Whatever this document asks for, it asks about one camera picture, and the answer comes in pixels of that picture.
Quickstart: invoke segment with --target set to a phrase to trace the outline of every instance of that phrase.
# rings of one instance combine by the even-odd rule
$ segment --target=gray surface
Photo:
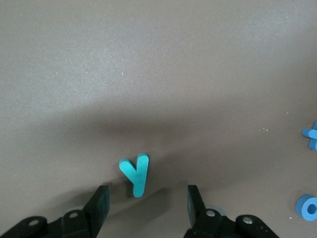
[[[99,237],[183,237],[186,186],[314,237],[317,2],[1,1],[0,233],[110,183]],[[150,155],[143,198],[121,158]]]

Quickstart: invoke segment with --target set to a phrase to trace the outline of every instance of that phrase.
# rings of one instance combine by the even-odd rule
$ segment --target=gray table surface
[[[317,1],[0,1],[0,233],[110,185],[98,237],[181,238],[188,184],[312,238]],[[118,162],[145,152],[142,198]]]

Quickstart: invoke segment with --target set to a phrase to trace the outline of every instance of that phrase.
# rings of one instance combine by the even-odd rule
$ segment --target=black metal bracket
[[[258,217],[242,215],[236,222],[206,209],[196,185],[188,186],[188,213],[192,228],[184,238],[278,238]]]
[[[29,217],[0,238],[96,238],[109,212],[108,186],[100,186],[82,210],[67,212],[52,223]]]

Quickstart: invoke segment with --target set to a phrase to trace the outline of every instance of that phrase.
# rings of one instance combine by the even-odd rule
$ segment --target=blue plus-shaped object
[[[127,159],[122,159],[119,162],[119,168],[133,183],[133,196],[135,197],[141,197],[144,193],[148,166],[149,157],[144,153],[138,155],[136,168]]]
[[[305,128],[302,135],[309,138],[308,147],[311,150],[317,150],[317,120],[314,122],[313,128]]]

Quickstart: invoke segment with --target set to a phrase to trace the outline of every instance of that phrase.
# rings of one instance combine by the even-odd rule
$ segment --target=partially hidden light blue object
[[[309,194],[302,195],[295,205],[296,213],[306,221],[317,219],[317,197]]]
[[[313,128],[305,128],[302,135],[309,138],[308,148],[317,150],[317,120],[314,122]]]
[[[149,157],[144,153],[138,155],[136,168],[127,159],[122,159],[119,162],[119,168],[133,183],[133,196],[135,197],[142,197],[144,193],[148,167]]]

